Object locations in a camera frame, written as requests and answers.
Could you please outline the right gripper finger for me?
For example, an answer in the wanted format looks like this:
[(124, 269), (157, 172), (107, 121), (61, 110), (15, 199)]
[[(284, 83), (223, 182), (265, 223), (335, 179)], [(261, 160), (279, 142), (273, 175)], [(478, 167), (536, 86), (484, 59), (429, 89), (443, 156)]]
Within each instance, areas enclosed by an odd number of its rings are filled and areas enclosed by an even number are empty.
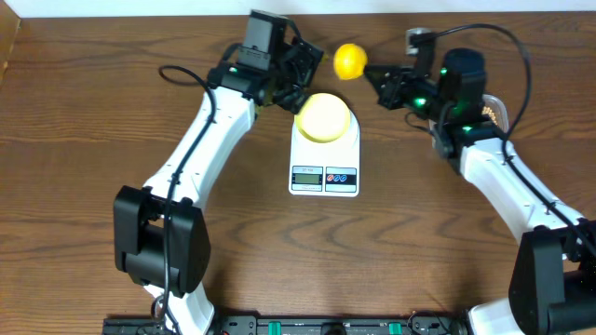
[(410, 73), (412, 66), (371, 64), (364, 68), (365, 74), (403, 74)]
[(386, 84), (385, 72), (365, 72), (365, 78), (372, 85), (376, 93), (382, 93)]

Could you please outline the yellow measuring scoop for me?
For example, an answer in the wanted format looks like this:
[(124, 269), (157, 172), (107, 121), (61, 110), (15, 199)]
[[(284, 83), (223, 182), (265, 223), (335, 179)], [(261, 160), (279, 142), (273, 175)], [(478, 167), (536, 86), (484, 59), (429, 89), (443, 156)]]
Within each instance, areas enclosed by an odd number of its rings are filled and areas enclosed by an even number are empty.
[(333, 69), (340, 80), (353, 80), (361, 77), (368, 63), (366, 51), (356, 44), (343, 44), (333, 56)]

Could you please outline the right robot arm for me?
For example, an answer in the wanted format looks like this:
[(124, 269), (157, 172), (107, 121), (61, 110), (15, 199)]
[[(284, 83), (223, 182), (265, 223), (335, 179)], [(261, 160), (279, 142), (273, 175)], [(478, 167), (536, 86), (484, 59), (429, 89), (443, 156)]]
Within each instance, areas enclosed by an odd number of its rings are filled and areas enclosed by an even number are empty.
[(519, 244), (506, 298), (477, 305), (454, 334), (570, 334), (595, 326), (595, 223), (569, 208), (520, 160), (483, 109), (481, 53), (456, 48), (428, 79), (432, 54), (414, 66), (367, 65), (387, 109), (432, 121), (440, 157), (490, 202)]

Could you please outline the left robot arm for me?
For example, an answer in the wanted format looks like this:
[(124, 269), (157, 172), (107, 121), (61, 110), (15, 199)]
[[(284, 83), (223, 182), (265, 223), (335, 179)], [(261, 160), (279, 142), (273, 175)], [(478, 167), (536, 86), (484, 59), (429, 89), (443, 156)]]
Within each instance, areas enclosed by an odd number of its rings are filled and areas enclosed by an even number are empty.
[(192, 77), (204, 98), (167, 162), (142, 188), (124, 186), (116, 195), (115, 266), (154, 296), (152, 316), (165, 332), (208, 332), (215, 316), (202, 285), (210, 190), (260, 109), (298, 113), (323, 57), (299, 37), (265, 49), (231, 45), (206, 78)]

